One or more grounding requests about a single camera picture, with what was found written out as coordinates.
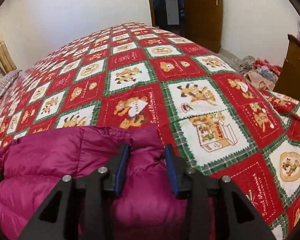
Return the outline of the brown wooden door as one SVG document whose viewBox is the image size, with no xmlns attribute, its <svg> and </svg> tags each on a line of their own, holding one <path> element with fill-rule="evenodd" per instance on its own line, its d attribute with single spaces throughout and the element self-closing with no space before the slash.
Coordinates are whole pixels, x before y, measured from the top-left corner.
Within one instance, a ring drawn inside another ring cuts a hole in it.
<svg viewBox="0 0 300 240">
<path fill-rule="evenodd" d="M 223 0 L 184 0 L 185 37 L 218 53 L 221 48 Z"/>
</svg>

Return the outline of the clothes pile on floor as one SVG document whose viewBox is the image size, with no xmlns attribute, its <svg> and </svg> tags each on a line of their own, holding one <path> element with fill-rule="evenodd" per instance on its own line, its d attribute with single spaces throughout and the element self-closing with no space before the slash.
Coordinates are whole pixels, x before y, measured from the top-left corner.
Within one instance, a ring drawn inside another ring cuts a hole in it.
<svg viewBox="0 0 300 240">
<path fill-rule="evenodd" d="M 246 56 L 239 64 L 239 72 L 258 90 L 273 90 L 281 71 L 281 66 L 252 56 Z"/>
</svg>

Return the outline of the striped pillow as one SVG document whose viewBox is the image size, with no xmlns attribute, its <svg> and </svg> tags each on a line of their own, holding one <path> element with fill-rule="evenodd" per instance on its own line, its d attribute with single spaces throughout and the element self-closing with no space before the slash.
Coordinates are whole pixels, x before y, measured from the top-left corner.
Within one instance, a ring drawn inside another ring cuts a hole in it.
<svg viewBox="0 0 300 240">
<path fill-rule="evenodd" d="M 20 72 L 20 70 L 13 70 L 3 77 L 0 76 L 0 99 L 19 76 Z"/>
</svg>

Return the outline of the wooden dresser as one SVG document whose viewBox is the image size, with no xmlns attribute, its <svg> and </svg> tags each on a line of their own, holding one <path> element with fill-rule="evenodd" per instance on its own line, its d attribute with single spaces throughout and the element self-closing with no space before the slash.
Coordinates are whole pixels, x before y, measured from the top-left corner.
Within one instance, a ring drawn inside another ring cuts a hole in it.
<svg viewBox="0 0 300 240">
<path fill-rule="evenodd" d="M 273 91 L 300 101 L 300 39 L 288 35 L 289 45 Z"/>
</svg>

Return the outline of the beige floral curtain right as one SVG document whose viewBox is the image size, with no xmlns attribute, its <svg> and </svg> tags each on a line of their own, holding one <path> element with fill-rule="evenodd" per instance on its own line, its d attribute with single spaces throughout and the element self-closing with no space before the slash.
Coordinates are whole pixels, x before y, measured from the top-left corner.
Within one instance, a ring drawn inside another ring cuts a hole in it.
<svg viewBox="0 0 300 240">
<path fill-rule="evenodd" d="M 16 70 L 16 66 L 8 52 L 6 44 L 0 36 L 0 68 L 4 74 Z"/>
</svg>

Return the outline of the red patterned bedspread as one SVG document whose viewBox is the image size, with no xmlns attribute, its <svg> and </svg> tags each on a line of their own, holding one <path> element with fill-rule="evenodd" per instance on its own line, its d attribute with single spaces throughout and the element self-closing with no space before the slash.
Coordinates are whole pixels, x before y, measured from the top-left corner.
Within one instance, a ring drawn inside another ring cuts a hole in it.
<svg viewBox="0 0 300 240">
<path fill-rule="evenodd" d="M 187 201 L 171 191 L 168 144 L 203 175 L 229 176 L 274 239 L 300 239 L 300 102 L 139 22 L 59 48 L 0 99 L 0 239 L 19 239 L 64 175 L 90 175 L 123 144 L 109 239 L 183 239 Z"/>
</svg>

